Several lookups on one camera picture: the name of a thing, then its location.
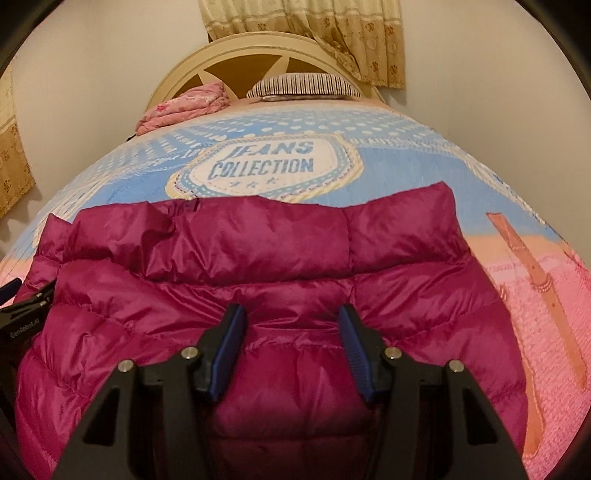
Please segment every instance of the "beige curtain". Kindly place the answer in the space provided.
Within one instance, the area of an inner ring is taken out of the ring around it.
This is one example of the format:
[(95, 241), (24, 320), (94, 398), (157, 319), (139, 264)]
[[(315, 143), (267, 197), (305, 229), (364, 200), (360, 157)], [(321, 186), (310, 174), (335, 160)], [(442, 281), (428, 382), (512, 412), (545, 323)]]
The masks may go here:
[(212, 40), (281, 31), (315, 39), (356, 79), (404, 88), (399, 0), (199, 0)]
[(12, 101), (12, 68), (0, 77), (0, 218), (28, 192), (35, 180), (22, 150)]

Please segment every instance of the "puffer jacket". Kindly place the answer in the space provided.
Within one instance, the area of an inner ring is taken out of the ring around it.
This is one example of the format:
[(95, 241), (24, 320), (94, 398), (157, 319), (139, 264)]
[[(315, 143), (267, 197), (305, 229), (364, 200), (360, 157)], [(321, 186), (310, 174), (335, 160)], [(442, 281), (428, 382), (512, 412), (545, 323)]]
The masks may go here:
[(18, 437), (37, 480), (50, 479), (120, 360), (168, 359), (231, 302), (248, 328), (207, 421), (222, 480), (361, 480), (379, 413), (343, 352), (336, 316), (347, 302), (416, 360), (465, 362), (523, 447), (509, 313), (443, 183), (347, 208), (244, 197), (100, 206), (73, 224), (50, 216), (17, 300), (56, 277), (18, 371)]

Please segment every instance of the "striped pillow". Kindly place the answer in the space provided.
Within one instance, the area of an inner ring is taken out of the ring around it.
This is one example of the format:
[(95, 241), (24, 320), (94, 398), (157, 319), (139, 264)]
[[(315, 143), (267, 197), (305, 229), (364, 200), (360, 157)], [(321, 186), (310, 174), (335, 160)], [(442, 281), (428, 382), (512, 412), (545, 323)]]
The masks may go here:
[(269, 95), (334, 95), (361, 97), (346, 79), (330, 73), (284, 73), (259, 80), (246, 94), (247, 98)]

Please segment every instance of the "pillow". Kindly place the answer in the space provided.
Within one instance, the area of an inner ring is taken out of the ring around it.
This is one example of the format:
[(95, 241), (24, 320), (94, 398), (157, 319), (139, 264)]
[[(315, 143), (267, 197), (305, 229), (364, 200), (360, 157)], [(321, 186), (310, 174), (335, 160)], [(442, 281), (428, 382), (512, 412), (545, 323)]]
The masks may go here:
[(247, 98), (269, 95), (345, 95), (361, 97), (346, 79), (330, 73), (284, 73), (259, 80), (246, 94)]
[(349, 95), (265, 95), (261, 102), (286, 102), (288, 100), (349, 100)]

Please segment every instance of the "metal screw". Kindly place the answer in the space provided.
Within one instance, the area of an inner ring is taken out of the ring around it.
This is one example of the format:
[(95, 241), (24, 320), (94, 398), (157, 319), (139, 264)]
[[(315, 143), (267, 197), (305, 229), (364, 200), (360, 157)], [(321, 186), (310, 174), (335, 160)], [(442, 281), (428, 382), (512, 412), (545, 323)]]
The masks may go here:
[(181, 350), (181, 356), (185, 360), (192, 360), (197, 355), (199, 355), (199, 350), (197, 350), (197, 348), (194, 346), (188, 346), (188, 347), (183, 348), (183, 350)]
[(452, 360), (451, 362), (449, 362), (449, 368), (455, 374), (461, 373), (466, 369), (466, 367), (460, 360)]
[(123, 372), (124, 374), (126, 374), (127, 372), (129, 372), (133, 367), (134, 367), (134, 361), (133, 360), (122, 360), (121, 362), (119, 362), (119, 365), (117, 365), (117, 368), (119, 369), (120, 372)]
[(398, 360), (402, 357), (402, 350), (396, 346), (389, 346), (384, 350), (384, 355), (390, 360)]

